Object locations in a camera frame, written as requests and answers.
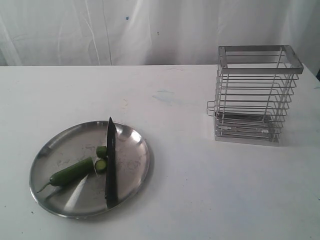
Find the green cucumber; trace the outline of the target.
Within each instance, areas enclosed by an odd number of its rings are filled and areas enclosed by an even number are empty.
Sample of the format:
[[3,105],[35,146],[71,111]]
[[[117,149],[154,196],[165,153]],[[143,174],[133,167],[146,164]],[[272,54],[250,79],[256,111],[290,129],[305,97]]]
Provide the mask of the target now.
[[43,191],[48,185],[53,187],[64,187],[81,177],[85,177],[92,171],[94,171],[93,159],[88,157],[54,173],[49,177],[48,182],[37,191],[37,193]]

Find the black kitchen knife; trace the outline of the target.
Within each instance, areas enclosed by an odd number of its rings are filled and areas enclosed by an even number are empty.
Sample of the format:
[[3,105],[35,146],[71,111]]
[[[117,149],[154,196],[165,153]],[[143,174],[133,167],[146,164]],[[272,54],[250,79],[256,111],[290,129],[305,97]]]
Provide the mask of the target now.
[[118,204],[118,181],[116,164],[116,133],[117,129],[110,117],[107,126],[106,147],[107,147],[107,169],[105,180],[106,206],[108,209],[114,208]]

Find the white backdrop curtain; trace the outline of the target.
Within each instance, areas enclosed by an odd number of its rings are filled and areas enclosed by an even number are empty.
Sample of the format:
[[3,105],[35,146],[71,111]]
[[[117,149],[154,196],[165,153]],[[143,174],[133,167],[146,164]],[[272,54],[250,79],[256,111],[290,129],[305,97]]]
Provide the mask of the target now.
[[9,66],[211,64],[218,47],[291,45],[319,63],[317,0],[3,0]]

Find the green cucumber end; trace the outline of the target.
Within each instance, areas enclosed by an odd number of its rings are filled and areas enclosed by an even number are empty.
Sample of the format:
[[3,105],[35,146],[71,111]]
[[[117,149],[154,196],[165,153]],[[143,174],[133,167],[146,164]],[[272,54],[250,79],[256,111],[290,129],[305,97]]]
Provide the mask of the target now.
[[103,174],[107,170],[107,161],[105,159],[98,159],[94,163],[94,169],[97,174]]

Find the round stainless steel plate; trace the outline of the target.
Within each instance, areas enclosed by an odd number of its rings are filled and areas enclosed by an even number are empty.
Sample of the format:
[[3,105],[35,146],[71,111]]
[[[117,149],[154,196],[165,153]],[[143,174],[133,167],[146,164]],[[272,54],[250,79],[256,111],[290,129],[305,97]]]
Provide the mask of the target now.
[[[153,154],[145,138],[134,128],[115,123],[117,206],[132,198],[149,176]],[[29,188],[46,211],[65,218],[87,218],[113,209],[107,204],[107,173],[95,170],[69,184],[52,184],[53,174],[77,166],[82,160],[98,161],[96,149],[107,144],[108,121],[74,125],[48,141],[31,165]]]

